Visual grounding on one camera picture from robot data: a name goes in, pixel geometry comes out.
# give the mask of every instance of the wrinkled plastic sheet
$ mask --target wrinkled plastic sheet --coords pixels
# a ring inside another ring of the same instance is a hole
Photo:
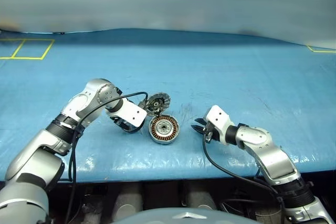
[[[227,177],[205,158],[190,127],[213,104],[236,124],[267,129],[301,172],[336,168],[336,54],[260,37],[155,30],[24,35],[55,42],[43,60],[0,59],[0,177],[16,154],[93,78],[124,94],[166,92],[180,124],[170,145],[152,141],[147,118],[129,134],[104,113],[77,145],[79,182]],[[0,41],[0,56],[16,48]],[[16,57],[40,55],[26,42]],[[142,98],[132,99],[135,103]],[[237,146],[207,145],[215,161],[243,176],[257,171]],[[68,168],[69,155],[62,157]]]

